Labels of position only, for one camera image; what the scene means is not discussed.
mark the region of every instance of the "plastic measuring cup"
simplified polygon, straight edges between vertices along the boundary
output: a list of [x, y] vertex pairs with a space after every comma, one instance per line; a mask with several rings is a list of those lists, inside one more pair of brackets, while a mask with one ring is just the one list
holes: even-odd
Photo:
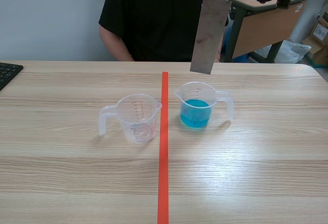
[[217, 91], [203, 82], [190, 82], [183, 85], [176, 95], [181, 100], [181, 120], [188, 127], [206, 126], [218, 101], [227, 103], [228, 118], [233, 120], [234, 102], [228, 92]]
[[162, 107], [151, 96], [134, 94], [121, 99], [117, 105], [103, 107], [99, 114], [99, 135], [106, 133], [107, 118], [117, 117], [125, 136], [138, 143], [151, 140], [156, 131], [156, 113]]

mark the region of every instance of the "metal plate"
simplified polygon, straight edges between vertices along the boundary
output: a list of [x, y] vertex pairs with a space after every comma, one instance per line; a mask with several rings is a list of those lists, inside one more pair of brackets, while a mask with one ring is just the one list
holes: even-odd
[[190, 71], [211, 74], [230, 7], [230, 1], [203, 0]]

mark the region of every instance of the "white plastic bag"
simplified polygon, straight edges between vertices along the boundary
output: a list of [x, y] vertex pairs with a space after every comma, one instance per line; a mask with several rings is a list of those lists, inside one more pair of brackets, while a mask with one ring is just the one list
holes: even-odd
[[[263, 47], [257, 51], [257, 54], [267, 57], [270, 51], [271, 45]], [[307, 54], [311, 50], [311, 46], [306, 46], [302, 44], [296, 44], [293, 42], [289, 42], [284, 40], [280, 50], [276, 56], [275, 63], [276, 64], [295, 64], [298, 61], [302, 60], [304, 55]]]

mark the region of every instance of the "person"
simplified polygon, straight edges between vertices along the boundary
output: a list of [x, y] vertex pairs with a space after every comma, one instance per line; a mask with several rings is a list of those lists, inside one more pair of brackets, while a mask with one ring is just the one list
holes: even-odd
[[100, 37], [117, 61], [190, 62], [201, 5], [202, 0], [106, 0]]

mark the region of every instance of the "cardboard box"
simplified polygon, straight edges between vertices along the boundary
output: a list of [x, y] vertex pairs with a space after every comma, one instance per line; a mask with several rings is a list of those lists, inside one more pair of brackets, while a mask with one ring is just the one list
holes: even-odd
[[319, 18], [319, 21], [321, 22], [321, 24], [328, 27], [328, 8], [323, 13], [323, 15]]
[[323, 45], [328, 46], [328, 28], [320, 22], [316, 22], [311, 31], [311, 35]]
[[311, 46], [309, 57], [315, 68], [328, 67], [328, 46], [324, 46], [311, 35], [302, 41], [304, 45]]

